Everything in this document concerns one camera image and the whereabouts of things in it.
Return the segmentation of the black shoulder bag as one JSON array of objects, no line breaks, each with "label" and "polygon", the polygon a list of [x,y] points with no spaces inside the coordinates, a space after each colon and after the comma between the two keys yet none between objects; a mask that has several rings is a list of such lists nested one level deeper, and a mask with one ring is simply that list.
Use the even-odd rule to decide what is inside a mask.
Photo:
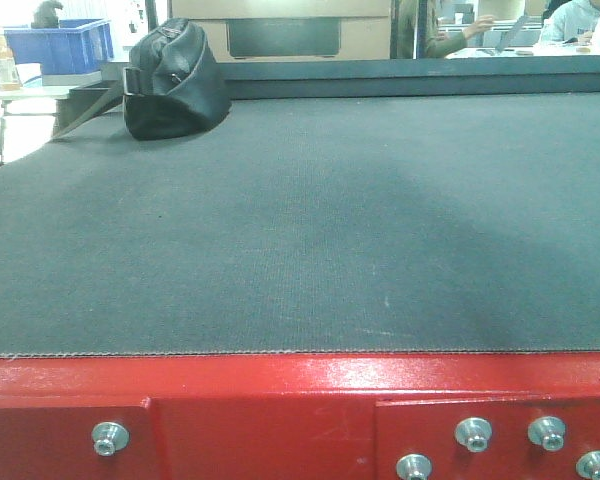
[{"label": "black shoulder bag", "polygon": [[53,138],[118,104],[137,140],[178,138],[219,125],[231,100],[203,28],[179,17],[152,29],[129,52],[121,79]]}]

